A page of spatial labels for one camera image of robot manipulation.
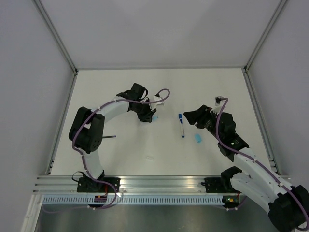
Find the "aluminium frame post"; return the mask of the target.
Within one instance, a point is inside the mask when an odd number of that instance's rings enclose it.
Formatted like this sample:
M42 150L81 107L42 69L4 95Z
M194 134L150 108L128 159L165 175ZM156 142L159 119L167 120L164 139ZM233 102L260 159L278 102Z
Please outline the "aluminium frame post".
M256 46L254 47L251 55L249 56L248 61L243 67L243 70L247 73L249 68L252 66L257 54L259 53L260 49L262 48L263 44L265 43L266 39L268 38L271 30L275 26L277 20L279 19L280 15L282 14L284 8L286 7L289 0L280 0L278 5L276 6L270 20L268 21L265 29L263 30L262 35L260 36Z
M39 14L41 15L44 23L46 24L48 30L50 31L53 39L55 40L62 56L64 57L65 61L69 65L70 69L73 71L74 74L78 72L77 67L75 66L71 56L69 55L65 44L63 43L57 29L55 28L51 17L49 16L43 2L41 0L33 0L33 4L35 5L36 9L38 10Z

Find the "white whiteboard marker pen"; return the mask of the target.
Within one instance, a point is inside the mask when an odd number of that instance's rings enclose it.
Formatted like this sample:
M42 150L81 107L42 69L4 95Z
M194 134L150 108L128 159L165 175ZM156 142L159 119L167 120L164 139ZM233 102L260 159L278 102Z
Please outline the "white whiteboard marker pen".
M185 134L184 134L184 127L183 127L183 120L179 119L179 123L180 123L180 132L181 132L181 137L184 138Z

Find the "right aluminium frame post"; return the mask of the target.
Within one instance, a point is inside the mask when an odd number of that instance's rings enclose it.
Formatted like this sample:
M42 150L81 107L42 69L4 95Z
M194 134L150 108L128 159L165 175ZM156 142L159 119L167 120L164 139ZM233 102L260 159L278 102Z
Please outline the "right aluminium frame post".
M262 35L260 36L256 46L254 47L251 55L249 56L248 61L243 67L243 70L247 73L249 68L252 66L257 54L259 53L260 49L262 48L263 44L265 43L266 39L268 38L271 30L275 26L277 20L279 19L280 15L282 14L284 8L286 7L289 0L280 0L278 5L276 6L270 20L268 21L265 29L263 30Z

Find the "black mounting plate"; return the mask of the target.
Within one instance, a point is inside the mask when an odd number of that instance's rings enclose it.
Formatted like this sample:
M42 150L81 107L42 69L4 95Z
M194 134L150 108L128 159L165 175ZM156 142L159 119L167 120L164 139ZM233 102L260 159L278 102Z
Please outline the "black mounting plate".
M93 181L89 177L81 177L78 180L77 192L78 193L114 193L114 189L111 185L114 186L116 192L119 191L120 188L120 178L116 177L106 177L103 181L108 182L109 185L98 183Z
M200 183L207 193L238 193L235 189L225 187L221 183L220 177L206 177L203 182Z

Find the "left aluminium frame post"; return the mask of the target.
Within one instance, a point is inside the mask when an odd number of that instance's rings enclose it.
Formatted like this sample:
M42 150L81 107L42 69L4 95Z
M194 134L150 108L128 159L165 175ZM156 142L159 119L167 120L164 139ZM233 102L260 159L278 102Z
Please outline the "left aluminium frame post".
M71 56L69 55L65 44L63 43L57 29L55 28L51 17L49 16L43 2L41 0L33 0L33 4L35 5L36 9L38 10L39 14L41 15L44 23L46 24L48 30L50 31L53 39L55 40L62 56L64 57L65 61L69 65L70 69L73 71L74 74L78 72L77 67L75 66Z

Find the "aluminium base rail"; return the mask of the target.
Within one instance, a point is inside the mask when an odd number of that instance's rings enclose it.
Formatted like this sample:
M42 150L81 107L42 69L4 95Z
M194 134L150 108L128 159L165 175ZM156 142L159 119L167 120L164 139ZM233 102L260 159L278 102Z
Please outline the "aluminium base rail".
M75 175L41 175L32 187L33 194L78 194L78 179ZM206 188L200 183L205 178L219 178L218 175L151 175L117 176L119 192L128 195L205 195Z

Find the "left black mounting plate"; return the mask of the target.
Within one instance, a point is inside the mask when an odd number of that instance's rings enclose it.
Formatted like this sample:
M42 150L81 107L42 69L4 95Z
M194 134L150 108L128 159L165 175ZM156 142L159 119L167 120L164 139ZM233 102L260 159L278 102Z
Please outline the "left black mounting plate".
M119 191L120 188L120 178L116 177L106 177L103 181L108 182L109 185L98 183L93 181L89 177L81 177L78 180L77 192L78 193L114 193L114 189L111 185L114 186L116 192Z

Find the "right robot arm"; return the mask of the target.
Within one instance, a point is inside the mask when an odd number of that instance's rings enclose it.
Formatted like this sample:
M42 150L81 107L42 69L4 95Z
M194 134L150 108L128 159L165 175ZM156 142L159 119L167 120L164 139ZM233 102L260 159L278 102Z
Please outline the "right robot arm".
M233 162L221 173L220 186L237 191L259 205L280 232L309 229L309 193L302 186L293 186L259 161L249 145L236 133L236 123L230 113L216 105L201 106L185 112L190 125L206 129L218 141L220 152Z

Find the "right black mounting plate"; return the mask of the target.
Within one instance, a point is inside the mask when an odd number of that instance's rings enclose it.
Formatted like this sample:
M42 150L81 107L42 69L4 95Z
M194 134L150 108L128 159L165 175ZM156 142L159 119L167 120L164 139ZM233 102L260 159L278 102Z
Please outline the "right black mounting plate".
M235 189L225 187L221 183L220 177L206 177L203 182L200 183L207 193L238 193Z

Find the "light blue highlighter cap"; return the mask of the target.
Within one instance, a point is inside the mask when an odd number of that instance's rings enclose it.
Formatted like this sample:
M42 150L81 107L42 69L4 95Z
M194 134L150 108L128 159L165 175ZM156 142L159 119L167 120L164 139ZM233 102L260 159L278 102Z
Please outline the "light blue highlighter cap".
M199 144L202 142L201 136L199 134L195 134L195 141Z

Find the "small purple pen refill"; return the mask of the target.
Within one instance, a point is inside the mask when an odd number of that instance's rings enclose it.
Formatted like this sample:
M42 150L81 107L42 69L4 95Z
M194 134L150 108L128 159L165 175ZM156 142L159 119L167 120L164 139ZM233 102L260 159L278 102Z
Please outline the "small purple pen refill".
M108 139L108 138L116 138L116 135L103 136L103 137L102 137L102 139Z

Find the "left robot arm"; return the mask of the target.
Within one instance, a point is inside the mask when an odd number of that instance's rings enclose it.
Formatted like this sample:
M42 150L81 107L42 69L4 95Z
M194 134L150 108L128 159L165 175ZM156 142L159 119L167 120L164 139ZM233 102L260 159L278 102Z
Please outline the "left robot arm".
M156 106L163 103L164 99L159 93L153 98L147 95L148 90L145 87L134 83L130 90L118 93L113 100L96 109L78 109L69 139L72 141L73 150L79 152L82 157L84 176L88 180L88 187L94 192L101 192L106 183L98 155L105 123L130 111L137 114L139 121L151 123Z

